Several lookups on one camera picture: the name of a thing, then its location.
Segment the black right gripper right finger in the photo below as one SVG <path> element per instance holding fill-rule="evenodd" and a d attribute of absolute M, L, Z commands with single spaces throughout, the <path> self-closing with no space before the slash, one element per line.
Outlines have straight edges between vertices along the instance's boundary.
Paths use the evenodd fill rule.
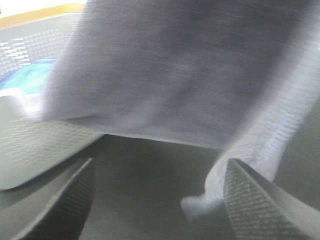
<path fill-rule="evenodd" d="M 320 212 L 239 159 L 230 159 L 224 204 L 238 240 L 318 240 Z"/>

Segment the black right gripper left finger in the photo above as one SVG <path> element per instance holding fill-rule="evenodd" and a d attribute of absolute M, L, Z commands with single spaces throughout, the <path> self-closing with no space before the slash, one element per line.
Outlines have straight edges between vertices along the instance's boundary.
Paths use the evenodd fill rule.
<path fill-rule="evenodd" d="M 0 192 L 2 240 L 77 240 L 95 194 L 92 158 L 68 160 Z"/>

